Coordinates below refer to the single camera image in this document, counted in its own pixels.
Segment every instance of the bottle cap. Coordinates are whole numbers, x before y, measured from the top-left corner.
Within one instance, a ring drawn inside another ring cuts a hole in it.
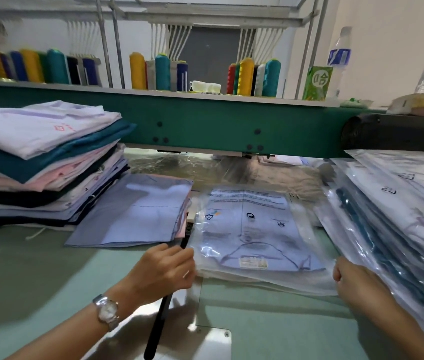
[[[344,26],[342,30],[340,30],[340,36],[349,36],[352,32],[352,26]]]

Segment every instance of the table surface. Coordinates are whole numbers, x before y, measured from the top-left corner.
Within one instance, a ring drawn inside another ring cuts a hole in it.
[[[65,248],[69,232],[0,228],[0,359],[119,281],[148,246]],[[329,250],[325,231],[316,230]],[[204,278],[196,325],[228,329],[232,359],[404,359],[337,297],[309,297]]]

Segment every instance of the hand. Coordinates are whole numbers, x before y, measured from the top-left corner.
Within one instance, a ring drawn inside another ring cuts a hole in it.
[[[144,304],[190,288],[196,276],[193,257],[192,248],[167,244],[149,248],[125,278],[106,292],[119,303],[119,317],[125,319]]]
[[[365,266],[355,265],[340,257],[336,261],[333,278],[337,282],[339,297],[377,325],[391,313],[402,310],[387,285]]]

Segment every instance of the stack of packaged shirts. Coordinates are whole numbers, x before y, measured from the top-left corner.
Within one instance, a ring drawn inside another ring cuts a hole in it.
[[[185,237],[193,181],[126,174],[105,192],[65,243],[128,247]]]
[[[352,262],[367,266],[424,330],[424,152],[347,151],[316,213]]]
[[[309,295],[334,295],[334,254],[290,195],[255,186],[204,191],[189,240],[203,277]]]
[[[135,124],[102,106],[0,108],[0,226],[77,225],[128,169]]]

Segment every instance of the wristwatch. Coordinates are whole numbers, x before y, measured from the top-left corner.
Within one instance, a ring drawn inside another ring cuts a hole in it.
[[[117,309],[119,304],[110,300],[103,294],[96,296],[92,303],[97,307],[97,315],[99,321],[109,325],[109,332],[114,330],[119,325],[119,316],[117,315]]]

